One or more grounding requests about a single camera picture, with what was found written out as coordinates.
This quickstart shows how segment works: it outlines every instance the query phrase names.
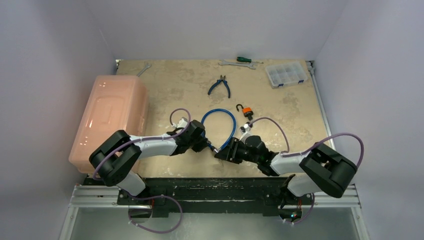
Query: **pliers handle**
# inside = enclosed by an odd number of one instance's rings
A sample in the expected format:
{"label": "pliers handle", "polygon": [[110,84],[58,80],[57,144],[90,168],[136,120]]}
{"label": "pliers handle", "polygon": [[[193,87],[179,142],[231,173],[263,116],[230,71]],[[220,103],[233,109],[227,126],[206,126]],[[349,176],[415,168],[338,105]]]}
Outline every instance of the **pliers handle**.
{"label": "pliers handle", "polygon": [[207,94],[208,95],[211,95],[211,93],[212,93],[212,90],[216,87],[216,86],[218,86],[220,83],[224,83],[224,86],[225,86],[225,88],[226,88],[226,91],[228,92],[228,98],[230,98],[230,96],[231,96],[231,92],[230,92],[230,87],[228,86],[228,83],[227,83],[227,81],[225,80],[225,78],[226,78],[226,76],[222,76],[221,75],[221,78],[220,79],[218,79],[218,80],[216,80],[216,82],[209,88],[209,91],[207,91]]}

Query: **blue tube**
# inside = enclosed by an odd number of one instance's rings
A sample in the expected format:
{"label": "blue tube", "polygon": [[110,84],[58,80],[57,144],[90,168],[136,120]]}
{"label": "blue tube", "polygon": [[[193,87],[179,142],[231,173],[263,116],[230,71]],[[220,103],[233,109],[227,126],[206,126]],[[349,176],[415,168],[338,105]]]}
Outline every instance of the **blue tube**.
{"label": "blue tube", "polygon": [[230,143],[231,138],[234,136],[234,133],[236,133],[236,125],[237,124],[236,124],[236,118],[234,117],[234,115],[230,111],[225,110],[225,109],[222,109],[222,108],[216,108],[216,109],[212,109],[212,110],[208,111],[201,118],[201,124],[203,124],[205,122],[205,119],[206,119],[207,116],[209,116],[209,114],[215,113],[215,112],[224,112],[224,113],[227,113],[232,118],[232,132],[229,135],[228,139],[224,142],[224,144],[219,148],[221,150],[221,149],[225,148]]}

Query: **green screwdriver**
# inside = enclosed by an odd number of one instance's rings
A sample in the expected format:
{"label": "green screwdriver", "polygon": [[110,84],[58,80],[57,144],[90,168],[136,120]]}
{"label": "green screwdriver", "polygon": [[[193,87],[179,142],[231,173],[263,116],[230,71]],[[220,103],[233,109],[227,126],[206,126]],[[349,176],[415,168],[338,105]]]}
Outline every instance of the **green screwdriver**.
{"label": "green screwdriver", "polygon": [[242,57],[242,56],[238,56],[236,60],[237,60],[237,62],[240,62],[240,63],[251,63],[251,62],[258,63],[258,64],[264,63],[263,61],[252,61],[252,59],[245,58],[245,57]]}

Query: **wooden tabletop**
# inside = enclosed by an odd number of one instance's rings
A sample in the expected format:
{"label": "wooden tabletop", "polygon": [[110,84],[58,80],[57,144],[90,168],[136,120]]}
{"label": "wooden tabletop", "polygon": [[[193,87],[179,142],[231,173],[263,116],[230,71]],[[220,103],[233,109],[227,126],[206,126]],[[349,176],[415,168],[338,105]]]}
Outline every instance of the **wooden tabletop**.
{"label": "wooden tabletop", "polygon": [[[308,75],[303,84],[271,88],[265,66],[299,61]],[[146,136],[161,135],[172,130],[169,114],[176,108],[186,108],[192,119],[200,122],[209,110],[222,108],[233,113],[239,127],[247,118],[237,112],[236,105],[250,107],[254,118],[270,117],[284,129],[291,152],[309,148],[327,136],[315,89],[304,60],[263,60],[256,70],[241,66],[220,66],[218,60],[121,60],[117,75],[136,75],[146,63],[152,67],[140,78],[147,86],[149,110]],[[228,98],[223,84],[208,95],[212,84],[225,75],[231,90]],[[186,116],[174,114],[177,122]],[[212,113],[204,123],[206,137],[216,147],[228,138],[233,123],[225,113]],[[269,150],[286,150],[286,143],[278,128],[268,120],[255,123],[252,134],[259,135]],[[142,177],[265,177],[256,164],[221,161],[213,157],[209,148],[200,153],[188,150],[176,156],[154,156],[140,159],[138,173]]]}

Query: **metal wrench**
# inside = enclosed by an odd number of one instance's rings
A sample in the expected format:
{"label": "metal wrench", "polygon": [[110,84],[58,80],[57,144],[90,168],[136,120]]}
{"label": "metal wrench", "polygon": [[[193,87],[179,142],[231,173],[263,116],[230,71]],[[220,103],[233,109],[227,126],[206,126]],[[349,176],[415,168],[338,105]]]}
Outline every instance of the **metal wrench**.
{"label": "metal wrench", "polygon": [[147,62],[146,65],[144,66],[144,68],[137,74],[137,77],[140,77],[140,75],[143,74],[151,66],[152,65]]}
{"label": "metal wrench", "polygon": [[225,61],[223,59],[220,59],[221,62],[218,62],[219,65],[224,66],[224,65],[233,65],[233,66],[239,66],[239,67],[248,67],[250,69],[256,69],[255,65],[257,64],[256,62],[251,62],[249,64],[247,63],[238,63],[238,62],[231,62],[231,61]]}

